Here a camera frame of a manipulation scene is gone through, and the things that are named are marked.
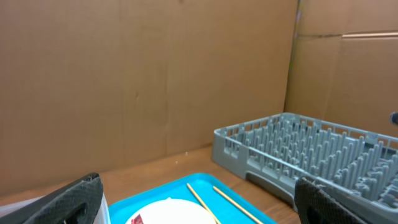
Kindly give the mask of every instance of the red object on plate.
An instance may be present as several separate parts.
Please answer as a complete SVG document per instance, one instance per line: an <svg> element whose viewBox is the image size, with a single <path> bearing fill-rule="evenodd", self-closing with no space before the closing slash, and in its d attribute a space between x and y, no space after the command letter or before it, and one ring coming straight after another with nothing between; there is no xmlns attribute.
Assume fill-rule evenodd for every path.
<svg viewBox="0 0 398 224"><path fill-rule="evenodd" d="M135 219L132 219L131 224L144 224L141 215L138 215Z"/></svg>

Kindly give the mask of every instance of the brown table surface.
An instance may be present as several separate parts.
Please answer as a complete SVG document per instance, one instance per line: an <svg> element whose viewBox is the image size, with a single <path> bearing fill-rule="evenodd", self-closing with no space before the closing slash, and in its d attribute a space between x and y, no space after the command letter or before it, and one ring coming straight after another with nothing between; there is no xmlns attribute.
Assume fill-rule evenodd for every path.
<svg viewBox="0 0 398 224"><path fill-rule="evenodd" d="M300 223L289 205L211 161L211 147L100 173L108 206L126 197L197 172L211 174L278 223ZM42 195L69 182L0 197L0 206Z"/></svg>

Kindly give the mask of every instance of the chopstick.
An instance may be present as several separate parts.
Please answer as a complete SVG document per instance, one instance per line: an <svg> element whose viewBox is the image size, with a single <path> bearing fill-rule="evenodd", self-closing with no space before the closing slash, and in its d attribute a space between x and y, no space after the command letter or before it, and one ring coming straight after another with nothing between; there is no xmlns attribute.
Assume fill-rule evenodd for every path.
<svg viewBox="0 0 398 224"><path fill-rule="evenodd" d="M214 220L216 220L217 224L221 224L220 221L218 221L217 217L213 214L213 212L211 212L210 208L207 207L207 205L204 203L204 201L199 197L199 195L195 192L195 190L191 187L191 185L189 183L187 183L187 187L188 189L191 191L191 193L193 194L193 196L195 196L195 198L200 202L200 204L202 205L203 208L205 208L210 215L214 218Z"/></svg>
<svg viewBox="0 0 398 224"><path fill-rule="evenodd" d="M246 209L244 209L242 206L240 206L238 203L236 203L233 199L228 197L224 192L222 192L220 189L218 189L216 186L213 186L213 189L219 193L221 196L223 196L227 201L231 202L231 204L235 205L240 211L242 211L245 215L247 215L249 218L251 218L254 222L257 224L263 224L260 220L258 220L254 215L250 214Z"/></svg>

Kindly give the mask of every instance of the blue tray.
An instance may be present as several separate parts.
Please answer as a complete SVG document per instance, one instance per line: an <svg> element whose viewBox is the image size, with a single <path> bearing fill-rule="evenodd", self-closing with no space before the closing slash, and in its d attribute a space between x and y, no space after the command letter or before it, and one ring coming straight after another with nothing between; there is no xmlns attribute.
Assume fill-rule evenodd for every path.
<svg viewBox="0 0 398 224"><path fill-rule="evenodd" d="M200 205L196 198L187 188L189 183L197 194L202 198L210 210L215 214L221 223L254 223L249 217L229 203L213 190L218 187L235 202L244 207L263 223L276 223L253 205L229 189L225 184L208 174L192 174L175 180L171 183L156 187L152 190L126 198L114 203L109 207L109 216L113 224L125 224L132 214L140 208L158 200L167 198L185 199Z"/></svg>

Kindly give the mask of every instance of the gray plastic rack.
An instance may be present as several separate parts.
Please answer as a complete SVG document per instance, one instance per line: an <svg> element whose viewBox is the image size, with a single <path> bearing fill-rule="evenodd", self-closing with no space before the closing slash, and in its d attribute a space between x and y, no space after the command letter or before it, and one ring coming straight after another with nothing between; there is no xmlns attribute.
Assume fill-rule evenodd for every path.
<svg viewBox="0 0 398 224"><path fill-rule="evenodd" d="M371 223L398 223L398 139L292 113L214 131L212 159L294 205L309 176Z"/></svg>

